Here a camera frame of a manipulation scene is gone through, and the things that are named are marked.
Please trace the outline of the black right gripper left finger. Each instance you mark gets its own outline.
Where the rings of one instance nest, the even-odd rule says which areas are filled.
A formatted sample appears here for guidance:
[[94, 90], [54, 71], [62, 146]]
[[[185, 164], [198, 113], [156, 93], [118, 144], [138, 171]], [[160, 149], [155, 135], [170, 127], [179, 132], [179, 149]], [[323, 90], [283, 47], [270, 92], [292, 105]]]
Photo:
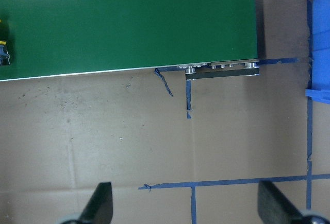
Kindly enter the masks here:
[[99, 183], [78, 218], [78, 223], [111, 223], [113, 195], [111, 182]]

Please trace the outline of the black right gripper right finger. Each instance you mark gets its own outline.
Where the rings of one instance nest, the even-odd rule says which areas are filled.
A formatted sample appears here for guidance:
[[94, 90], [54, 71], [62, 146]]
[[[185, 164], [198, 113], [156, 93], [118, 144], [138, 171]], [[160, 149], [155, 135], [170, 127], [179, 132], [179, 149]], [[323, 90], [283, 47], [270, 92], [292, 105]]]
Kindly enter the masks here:
[[265, 224], [307, 223], [302, 213], [271, 181], [259, 181], [257, 212]]

